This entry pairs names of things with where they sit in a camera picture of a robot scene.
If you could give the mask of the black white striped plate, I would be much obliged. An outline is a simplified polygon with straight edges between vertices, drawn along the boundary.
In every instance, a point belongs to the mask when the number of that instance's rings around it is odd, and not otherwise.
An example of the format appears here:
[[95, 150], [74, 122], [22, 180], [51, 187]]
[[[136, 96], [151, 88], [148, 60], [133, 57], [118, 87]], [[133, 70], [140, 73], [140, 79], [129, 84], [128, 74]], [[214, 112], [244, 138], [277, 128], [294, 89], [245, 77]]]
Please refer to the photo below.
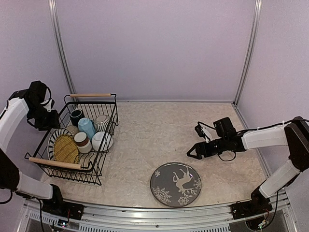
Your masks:
[[50, 135], [47, 145], [49, 160], [54, 160], [54, 146], [56, 139], [63, 134], [72, 136], [72, 134], [66, 128], [57, 129]]

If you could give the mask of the yellow woven bamboo mat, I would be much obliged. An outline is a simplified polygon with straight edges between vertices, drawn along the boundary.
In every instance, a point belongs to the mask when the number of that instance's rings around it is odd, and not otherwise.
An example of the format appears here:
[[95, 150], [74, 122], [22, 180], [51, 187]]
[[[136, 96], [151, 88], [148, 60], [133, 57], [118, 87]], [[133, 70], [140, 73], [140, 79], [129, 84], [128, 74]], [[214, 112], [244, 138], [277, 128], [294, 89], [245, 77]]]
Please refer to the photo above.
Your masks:
[[55, 140], [54, 160], [64, 163], [79, 163], [79, 150], [70, 135], [62, 134]]

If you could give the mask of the grey deer pattern plate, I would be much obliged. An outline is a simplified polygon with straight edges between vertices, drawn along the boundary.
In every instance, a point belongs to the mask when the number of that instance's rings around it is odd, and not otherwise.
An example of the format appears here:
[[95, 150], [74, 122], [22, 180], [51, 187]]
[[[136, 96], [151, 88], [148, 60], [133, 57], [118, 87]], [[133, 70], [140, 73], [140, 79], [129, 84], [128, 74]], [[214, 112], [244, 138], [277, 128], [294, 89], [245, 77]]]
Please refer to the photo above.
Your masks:
[[150, 179], [150, 190], [161, 204], [179, 208], [194, 202], [201, 193], [202, 183], [197, 171], [181, 162], [158, 167]]

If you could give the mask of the white brown ceramic cup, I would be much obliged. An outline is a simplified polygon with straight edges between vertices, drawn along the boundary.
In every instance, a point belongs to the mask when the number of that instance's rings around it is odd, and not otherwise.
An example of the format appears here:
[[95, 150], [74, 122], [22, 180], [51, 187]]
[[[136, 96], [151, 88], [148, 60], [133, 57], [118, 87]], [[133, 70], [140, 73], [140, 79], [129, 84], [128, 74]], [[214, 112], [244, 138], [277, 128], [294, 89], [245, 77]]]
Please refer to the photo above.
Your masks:
[[78, 150], [82, 154], [89, 153], [92, 150], [92, 145], [85, 132], [79, 132], [75, 134], [74, 141], [78, 147]]

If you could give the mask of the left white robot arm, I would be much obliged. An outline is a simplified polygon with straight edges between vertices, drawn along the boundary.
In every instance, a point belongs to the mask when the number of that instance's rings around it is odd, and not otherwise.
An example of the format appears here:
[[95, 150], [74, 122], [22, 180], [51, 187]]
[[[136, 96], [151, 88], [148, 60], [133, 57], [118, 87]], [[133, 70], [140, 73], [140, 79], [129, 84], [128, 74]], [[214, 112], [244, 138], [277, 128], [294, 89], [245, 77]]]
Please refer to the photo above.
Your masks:
[[51, 109], [53, 100], [44, 99], [47, 90], [50, 91], [48, 87], [19, 90], [7, 100], [0, 115], [0, 187], [25, 198], [37, 198], [57, 215], [62, 215], [68, 205], [59, 187], [23, 174], [5, 154], [14, 131], [24, 117], [35, 119], [33, 127], [40, 131], [59, 128], [57, 111]]

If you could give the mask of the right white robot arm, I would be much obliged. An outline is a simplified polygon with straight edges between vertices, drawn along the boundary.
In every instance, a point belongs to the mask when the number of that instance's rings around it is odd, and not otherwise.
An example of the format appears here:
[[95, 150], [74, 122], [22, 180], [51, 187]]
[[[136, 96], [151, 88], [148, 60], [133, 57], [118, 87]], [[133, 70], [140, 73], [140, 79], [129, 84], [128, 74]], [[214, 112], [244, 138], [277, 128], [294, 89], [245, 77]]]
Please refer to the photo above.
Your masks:
[[250, 214], [271, 210], [269, 198], [283, 187], [289, 186], [301, 172], [309, 168], [309, 125], [308, 120], [300, 116], [287, 122], [240, 131], [236, 131], [229, 117], [224, 117], [213, 123], [212, 129], [218, 135], [214, 140], [208, 138], [203, 126], [199, 122], [195, 130], [205, 141], [194, 144], [187, 152], [188, 157], [197, 160], [226, 151], [238, 153], [261, 147], [288, 147], [288, 160], [258, 186], [251, 193], [251, 199], [244, 203]]

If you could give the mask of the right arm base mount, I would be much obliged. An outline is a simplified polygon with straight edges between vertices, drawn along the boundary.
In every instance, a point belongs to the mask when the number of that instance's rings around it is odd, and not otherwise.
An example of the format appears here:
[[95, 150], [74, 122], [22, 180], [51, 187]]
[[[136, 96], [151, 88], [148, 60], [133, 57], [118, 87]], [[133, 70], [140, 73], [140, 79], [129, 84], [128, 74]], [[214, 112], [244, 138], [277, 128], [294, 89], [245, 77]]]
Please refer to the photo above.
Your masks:
[[233, 219], [241, 219], [266, 213], [273, 209], [271, 203], [253, 205], [252, 201], [236, 202], [231, 206]]

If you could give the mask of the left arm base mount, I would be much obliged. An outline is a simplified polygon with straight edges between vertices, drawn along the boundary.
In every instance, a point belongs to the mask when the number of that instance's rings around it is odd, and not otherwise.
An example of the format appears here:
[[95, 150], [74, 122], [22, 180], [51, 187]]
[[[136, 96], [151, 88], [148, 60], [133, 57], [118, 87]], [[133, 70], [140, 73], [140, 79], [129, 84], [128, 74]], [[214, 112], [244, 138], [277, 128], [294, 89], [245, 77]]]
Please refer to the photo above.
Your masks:
[[84, 212], [84, 205], [71, 202], [64, 202], [58, 206], [43, 204], [42, 210], [51, 215], [67, 219], [81, 220]]

